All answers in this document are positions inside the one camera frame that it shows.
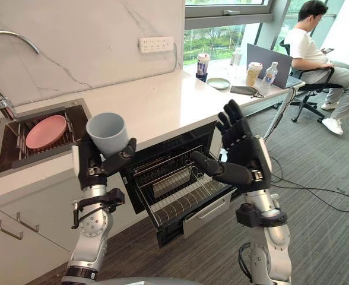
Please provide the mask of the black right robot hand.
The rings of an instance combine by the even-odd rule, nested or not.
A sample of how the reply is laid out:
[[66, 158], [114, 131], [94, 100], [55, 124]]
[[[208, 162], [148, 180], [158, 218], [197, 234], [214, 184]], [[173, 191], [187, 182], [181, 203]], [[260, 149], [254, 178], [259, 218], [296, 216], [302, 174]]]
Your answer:
[[264, 145], [252, 134], [239, 105], [230, 100], [218, 118], [216, 127], [222, 135], [227, 161], [211, 159], [198, 151], [191, 154], [191, 160], [208, 176], [235, 186], [241, 193], [268, 189], [271, 185], [271, 171]]

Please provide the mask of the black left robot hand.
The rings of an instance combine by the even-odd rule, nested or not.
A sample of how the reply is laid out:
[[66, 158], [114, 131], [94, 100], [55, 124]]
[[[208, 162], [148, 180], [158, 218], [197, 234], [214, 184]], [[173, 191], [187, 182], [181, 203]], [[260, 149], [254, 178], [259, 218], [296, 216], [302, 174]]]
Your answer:
[[90, 138], [82, 139], [78, 145], [73, 145], [72, 159], [80, 188], [107, 185], [107, 177], [117, 173], [133, 160], [136, 145], [136, 138], [131, 138], [123, 150], [112, 154], [104, 161]]

